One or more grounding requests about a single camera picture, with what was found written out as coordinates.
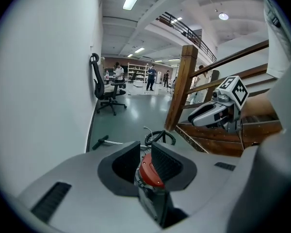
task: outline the metal railing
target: metal railing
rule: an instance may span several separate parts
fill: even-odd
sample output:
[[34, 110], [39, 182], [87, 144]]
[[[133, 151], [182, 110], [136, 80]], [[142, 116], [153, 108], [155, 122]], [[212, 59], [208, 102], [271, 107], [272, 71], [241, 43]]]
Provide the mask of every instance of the metal railing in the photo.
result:
[[177, 18], [175, 18], [173, 15], [169, 14], [168, 12], [165, 12], [164, 14], [156, 18], [156, 20], [177, 30], [180, 34], [188, 38], [195, 45], [197, 45], [199, 49], [201, 49], [211, 59], [212, 62], [217, 61], [217, 58], [213, 55], [211, 50], [202, 41], [201, 36], [195, 34], [188, 26], [186, 26], [183, 22], [178, 21]]

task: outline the office chair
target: office chair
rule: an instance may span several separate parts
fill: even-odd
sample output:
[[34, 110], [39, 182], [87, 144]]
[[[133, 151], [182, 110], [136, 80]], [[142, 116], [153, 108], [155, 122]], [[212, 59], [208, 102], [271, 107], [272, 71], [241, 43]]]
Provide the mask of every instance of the office chair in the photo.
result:
[[105, 92], [105, 86], [103, 83], [103, 80], [100, 76], [99, 73], [99, 69], [98, 69], [98, 65], [97, 62], [99, 60], [99, 56], [96, 53], [92, 53], [92, 56], [90, 57], [90, 64], [93, 66], [96, 78], [97, 78], [97, 82], [95, 80], [95, 96], [96, 98], [98, 98], [99, 100], [108, 100], [107, 102], [101, 102], [100, 105], [101, 107], [99, 109], [96, 110], [97, 113], [100, 113], [100, 110], [110, 106], [112, 111], [113, 111], [113, 115], [116, 116], [116, 112], [113, 108], [114, 105], [122, 105], [124, 106], [124, 108], [126, 109], [127, 106], [123, 103], [118, 103], [117, 101], [112, 101], [112, 99], [115, 99], [116, 96], [121, 96], [123, 94], [125, 94], [126, 92], [123, 90], [119, 90], [119, 93], [117, 93], [117, 88], [119, 85], [124, 85], [125, 83], [112, 83], [111, 85], [114, 86], [114, 90], [112, 92]]
[[129, 82], [129, 83], [133, 83], [134, 80], [136, 79], [136, 76], [137, 76], [137, 72], [134, 72], [134, 73], [132, 74], [132, 78], [131, 78], [130, 81], [128, 81], [128, 82]]

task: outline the person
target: person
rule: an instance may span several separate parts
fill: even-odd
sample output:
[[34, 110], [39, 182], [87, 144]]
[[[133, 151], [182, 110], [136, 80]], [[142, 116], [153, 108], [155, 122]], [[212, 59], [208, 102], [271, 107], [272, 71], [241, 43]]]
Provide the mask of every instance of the person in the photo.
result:
[[[200, 65], [198, 67], [198, 69], [202, 69], [202, 68], [204, 68], [203, 65]], [[209, 78], [210, 78], [210, 76], [208, 75], [208, 72], [205, 72], [205, 73], [197, 76], [192, 88], [195, 88], [195, 87], [198, 87], [200, 85], [208, 83]], [[197, 91], [193, 96], [188, 97], [187, 101], [189, 101], [190, 104], [201, 103], [201, 102], [203, 102], [205, 93], [207, 93], [207, 89], [202, 90], [202, 91]]]
[[[291, 41], [287, 35], [284, 16], [279, 13], [274, 0], [264, 0], [264, 18], [269, 37], [269, 57], [266, 73], [281, 78], [291, 64]], [[275, 94], [272, 89], [247, 99], [241, 111], [241, 118], [275, 113], [270, 101]]]
[[116, 62], [115, 63], [115, 83], [123, 83], [124, 79], [124, 69], [120, 66], [120, 63]]
[[154, 69], [154, 64], [151, 65], [151, 68], [147, 71], [148, 77], [147, 77], [147, 84], [146, 84], [146, 90], [149, 89], [150, 86], [150, 91], [153, 91], [153, 84], [154, 84], [154, 80], [155, 80], [155, 74], [156, 74], [156, 70]]
[[166, 71], [166, 73], [164, 74], [164, 87], [166, 87], [166, 83], [168, 87], [168, 80], [169, 80], [169, 70]]

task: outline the wooden staircase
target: wooden staircase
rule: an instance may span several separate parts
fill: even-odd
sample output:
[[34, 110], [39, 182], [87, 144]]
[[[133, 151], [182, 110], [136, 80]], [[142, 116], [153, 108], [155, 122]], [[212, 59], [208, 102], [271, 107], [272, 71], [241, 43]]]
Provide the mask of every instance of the wooden staircase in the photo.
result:
[[[242, 138], [245, 148], [260, 144], [268, 136], [282, 130], [279, 120], [243, 123]], [[176, 132], [197, 151], [240, 157], [243, 147], [236, 133], [224, 129], [196, 127], [189, 123], [178, 123]]]
[[[264, 41], [249, 48], [246, 48], [242, 51], [239, 51], [235, 54], [232, 54], [215, 63], [212, 63], [207, 67], [195, 71], [198, 50], [192, 45], [183, 46], [180, 69], [175, 85], [172, 102], [169, 107], [168, 115], [165, 121], [165, 128], [169, 131], [176, 130], [197, 151], [207, 152], [211, 154], [221, 154], [238, 157], [241, 156], [241, 154], [243, 153], [243, 146], [240, 140], [240, 136], [236, 133], [227, 133], [225, 130], [220, 128], [209, 129], [207, 127], [196, 127], [187, 121], [179, 122], [179, 120], [183, 110], [197, 108], [198, 106], [203, 104], [199, 103], [185, 105], [188, 94], [208, 89], [205, 102], [210, 101], [213, 90], [225, 79], [218, 79], [218, 71], [214, 71], [214, 75], [212, 76], [210, 83], [190, 89], [193, 77], [201, 75], [209, 70], [213, 70], [226, 63], [232, 62], [267, 47], [268, 41]], [[241, 79], [245, 80], [264, 74], [266, 73], [266, 70], [267, 64], [263, 64], [258, 67], [248, 69], [246, 71], [238, 72], [234, 75], [240, 76]], [[274, 81], [275, 79], [272, 78], [256, 83], [250, 83], [247, 85], [247, 87]], [[267, 89], [251, 92], [249, 96], [255, 96], [266, 91]], [[280, 132], [282, 129], [276, 115], [246, 117], [242, 120], [242, 124], [242, 139], [244, 148], [247, 148], [252, 144], [260, 144], [265, 138], [272, 134]]]

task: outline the floor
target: floor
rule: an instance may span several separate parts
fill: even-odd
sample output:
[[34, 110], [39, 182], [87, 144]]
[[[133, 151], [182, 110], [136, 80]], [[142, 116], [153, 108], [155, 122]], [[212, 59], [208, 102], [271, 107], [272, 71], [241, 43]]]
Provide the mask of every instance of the floor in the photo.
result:
[[[135, 91], [133, 87], [127, 86], [126, 91]], [[165, 119], [168, 113], [172, 97], [166, 95], [122, 95], [117, 97], [119, 103], [124, 103], [127, 109], [123, 106], [116, 106], [116, 116], [113, 116], [111, 107], [104, 108], [99, 114], [95, 114], [90, 150], [98, 139], [109, 135], [110, 141], [129, 142], [140, 141], [144, 144], [145, 137], [150, 133], [144, 126], [152, 131], [161, 131], [164, 129]], [[180, 121], [187, 119], [188, 112], [183, 113]], [[194, 150], [178, 133], [175, 131], [171, 134], [176, 139], [175, 146], [184, 150]]]
[[146, 83], [144, 83], [143, 87], [135, 87], [132, 83], [126, 83], [126, 95], [167, 95], [172, 96], [170, 94], [170, 88], [167, 91], [167, 88], [164, 87], [162, 84], [155, 83], [153, 84], [154, 91], [146, 91]]

